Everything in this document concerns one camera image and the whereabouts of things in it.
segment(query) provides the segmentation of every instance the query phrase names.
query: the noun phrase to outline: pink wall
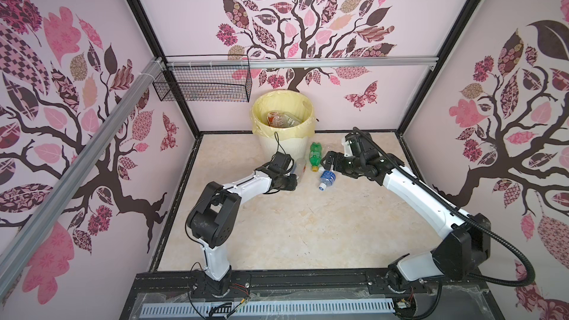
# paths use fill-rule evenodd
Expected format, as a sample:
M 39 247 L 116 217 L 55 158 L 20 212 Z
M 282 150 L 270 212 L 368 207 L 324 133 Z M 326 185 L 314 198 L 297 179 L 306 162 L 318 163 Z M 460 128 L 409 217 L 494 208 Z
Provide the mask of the pink wall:
M 314 10 L 300 5 L 293 8 L 294 0 L 141 1 L 166 54 L 230 51 L 262 59 L 311 58 L 309 48 L 313 44 L 315 58 L 331 57 L 333 52 L 339 55 L 340 51 L 341 57 L 350 57 L 358 49 L 370 49 L 360 51 L 362 57 L 369 53 L 436 55 L 466 0 L 369 0 L 371 6 L 361 19 L 360 7 L 368 0 L 315 0 Z M 379 22 L 373 20 L 380 13 L 385 17 Z M 329 20 L 319 21 L 322 14 Z M 287 69 L 255 71 L 250 103 L 191 102 L 189 106 L 202 130 L 250 130 L 249 110 L 257 97 L 272 89 L 296 89 L 313 101 L 319 119 L 317 129 L 354 125 L 396 128 L 426 69 L 296 68 L 290 80 L 286 79 Z M 211 119 L 212 111 L 218 118 Z
M 490 285 L 507 319 L 569 316 L 568 22 L 569 0 L 486 0 L 405 135 L 428 183 L 536 268 Z M 523 278 L 492 246 L 482 273 Z
M 0 44 L 4 249 L 152 55 L 125 0 L 0 0 Z M 151 87 L 0 317 L 117 318 L 135 274 L 148 269 L 193 141 L 177 105 Z

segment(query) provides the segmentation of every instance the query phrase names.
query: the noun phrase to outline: wire basket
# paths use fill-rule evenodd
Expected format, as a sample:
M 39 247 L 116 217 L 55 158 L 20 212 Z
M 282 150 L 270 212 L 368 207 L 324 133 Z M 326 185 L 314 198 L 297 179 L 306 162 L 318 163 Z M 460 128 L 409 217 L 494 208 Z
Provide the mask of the wire basket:
M 175 62 L 154 80 L 161 101 L 248 102 L 251 96 L 251 69 L 246 55 L 188 55 L 188 62 Z

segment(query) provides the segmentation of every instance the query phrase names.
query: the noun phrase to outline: pink butterfly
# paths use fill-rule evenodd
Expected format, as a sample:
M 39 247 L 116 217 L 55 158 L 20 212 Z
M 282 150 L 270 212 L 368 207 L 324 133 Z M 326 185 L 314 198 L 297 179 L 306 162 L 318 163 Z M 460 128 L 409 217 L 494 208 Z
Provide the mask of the pink butterfly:
M 165 149 L 174 148 L 176 145 L 176 138 L 174 135 L 178 131 L 178 128 L 174 123 L 170 122 L 170 118 L 166 116 L 165 113 L 162 113 L 162 120 L 164 121 L 164 127 L 166 128 L 166 136 L 162 139 L 162 143 L 160 144 L 160 151 L 164 151 Z
M 348 100 L 348 102 L 354 103 L 354 106 L 361 110 L 361 108 L 365 105 L 365 103 L 376 103 L 377 94 L 374 91 L 377 90 L 377 81 L 373 82 L 366 88 L 363 95 L 359 94 L 348 94 L 344 98 Z

